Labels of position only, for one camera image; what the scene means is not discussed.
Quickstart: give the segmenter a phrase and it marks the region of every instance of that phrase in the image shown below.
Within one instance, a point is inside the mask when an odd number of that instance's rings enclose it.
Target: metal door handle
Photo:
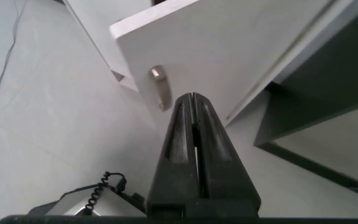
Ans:
[[[171,107],[172,103],[171,88],[167,74],[161,65],[157,65],[149,70],[149,75],[157,87],[158,107],[162,111],[166,111]]]

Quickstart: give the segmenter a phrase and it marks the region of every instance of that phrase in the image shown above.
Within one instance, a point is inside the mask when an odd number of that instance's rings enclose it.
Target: white cabinet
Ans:
[[[67,0],[120,83],[143,97],[163,133],[160,99],[198,92],[223,124],[272,81],[349,1]],[[165,78],[150,69],[160,65]]]

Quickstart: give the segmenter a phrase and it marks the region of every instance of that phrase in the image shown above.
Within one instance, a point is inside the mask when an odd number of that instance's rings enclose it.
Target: black cable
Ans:
[[[120,194],[125,190],[125,185],[127,184],[127,180],[125,179],[124,174],[118,172],[111,173],[106,171],[103,174],[103,177],[101,178],[101,182],[99,182],[98,186],[95,187],[93,193],[91,194],[91,198],[88,200],[88,203],[85,205],[85,209],[83,210],[83,213],[85,215],[92,215],[94,206],[98,202],[102,191],[104,190],[105,187],[109,187],[109,183],[107,181],[109,180],[109,177],[112,175],[120,175],[122,177],[115,187],[116,194]]]
[[[15,4],[15,9],[16,9],[16,21],[13,25],[13,43],[11,45],[11,47],[9,48],[9,50],[7,51],[7,54],[6,54],[6,58],[5,58],[5,63],[4,63],[4,68],[0,74],[0,86],[1,86],[1,82],[2,82],[2,78],[4,77],[5,75],[5,71],[6,71],[6,67],[7,67],[7,64],[9,62],[9,59],[11,57],[11,53],[12,53],[12,50],[13,50],[13,47],[15,46],[16,44],[16,35],[17,35],[17,26],[19,24],[19,21],[20,21],[20,18],[22,17],[23,15],[23,12],[24,12],[24,8],[25,8],[25,5],[27,4],[27,0],[24,2],[23,4],[23,8],[19,14],[19,11],[17,10],[17,6],[16,6],[16,0],[13,0],[14,1],[14,4]]]

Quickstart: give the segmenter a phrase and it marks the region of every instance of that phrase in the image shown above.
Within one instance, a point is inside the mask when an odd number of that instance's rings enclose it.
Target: black coiled cord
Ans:
[[[127,180],[125,179],[124,174],[118,172],[111,173],[106,171],[103,174],[103,177],[101,178],[101,182],[99,182],[98,186],[95,187],[95,189],[93,190],[93,193],[91,194],[91,198],[88,200],[88,204],[85,205],[85,209],[83,211],[85,215],[92,215],[94,206],[98,202],[101,192],[104,190],[103,188],[109,186],[109,183],[107,181],[111,175],[120,175],[122,177],[115,188],[115,193],[120,194],[125,190],[125,185],[127,183]]]

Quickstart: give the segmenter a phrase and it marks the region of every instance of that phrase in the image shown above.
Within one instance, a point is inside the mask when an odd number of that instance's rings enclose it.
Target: white tile floor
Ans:
[[[13,0],[0,0],[0,72],[15,18]],[[227,128],[262,197],[260,216],[358,217],[357,194],[252,146],[265,105],[262,95]],[[161,139],[144,111],[63,5],[29,0],[0,89],[0,218],[93,184],[105,170],[147,195]]]

